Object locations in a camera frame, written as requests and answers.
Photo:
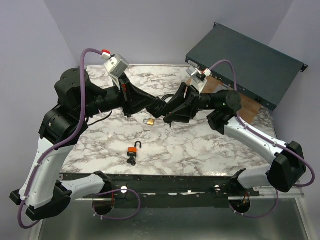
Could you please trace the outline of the brass padlock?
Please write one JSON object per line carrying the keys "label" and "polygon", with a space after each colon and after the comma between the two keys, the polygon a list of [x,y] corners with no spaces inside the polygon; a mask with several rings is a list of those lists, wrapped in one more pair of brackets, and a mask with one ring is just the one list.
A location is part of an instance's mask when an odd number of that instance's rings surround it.
{"label": "brass padlock", "polygon": [[143,123],[148,125],[148,126],[153,126],[155,124],[155,119],[153,119],[153,118],[145,118],[143,120]]}

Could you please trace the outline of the black padlock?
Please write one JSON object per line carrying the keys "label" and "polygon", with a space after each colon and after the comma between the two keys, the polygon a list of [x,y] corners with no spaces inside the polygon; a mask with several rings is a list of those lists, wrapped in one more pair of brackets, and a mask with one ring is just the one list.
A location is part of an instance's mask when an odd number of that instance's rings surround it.
{"label": "black padlock", "polygon": [[165,117],[169,114],[168,103],[165,100],[157,97],[155,103],[148,106],[146,111],[156,119]]}

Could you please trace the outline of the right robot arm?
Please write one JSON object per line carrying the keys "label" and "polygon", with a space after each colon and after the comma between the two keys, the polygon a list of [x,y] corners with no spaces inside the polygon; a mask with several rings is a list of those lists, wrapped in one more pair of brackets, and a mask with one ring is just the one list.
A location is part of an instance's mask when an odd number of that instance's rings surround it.
{"label": "right robot arm", "polygon": [[241,96],[235,90],[198,93],[183,83],[165,104],[163,120],[168,124],[188,123],[198,111],[211,110],[207,121],[212,130],[241,142],[268,163],[238,171],[232,177],[230,191],[241,196],[253,187],[272,186],[280,192],[289,192],[307,170],[301,145],[295,141],[286,143],[256,129],[237,115],[241,108]]}

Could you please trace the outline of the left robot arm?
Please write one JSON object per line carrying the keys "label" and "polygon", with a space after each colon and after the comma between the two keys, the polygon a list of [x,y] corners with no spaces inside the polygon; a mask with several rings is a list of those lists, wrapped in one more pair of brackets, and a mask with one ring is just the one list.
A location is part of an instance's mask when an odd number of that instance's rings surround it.
{"label": "left robot arm", "polygon": [[10,194],[19,212],[34,223],[58,216],[73,200],[110,194],[111,179],[101,171],[71,181],[60,181],[59,174],[88,129],[87,118],[119,108],[131,117],[159,102],[158,97],[134,86],[125,73],[119,82],[119,86],[100,88],[83,67],[78,67],[65,71],[55,84],[58,102],[43,118],[33,166],[25,184]]}

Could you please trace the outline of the orange padlock with keys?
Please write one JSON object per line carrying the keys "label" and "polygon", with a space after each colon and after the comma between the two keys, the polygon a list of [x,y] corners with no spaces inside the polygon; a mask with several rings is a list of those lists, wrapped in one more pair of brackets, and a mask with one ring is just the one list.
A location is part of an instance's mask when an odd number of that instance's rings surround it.
{"label": "orange padlock with keys", "polygon": [[136,165],[136,157],[137,157],[137,145],[139,145],[139,148],[142,148],[142,143],[140,141],[136,141],[134,144],[134,147],[129,147],[127,150],[127,163],[130,164],[131,166]]}

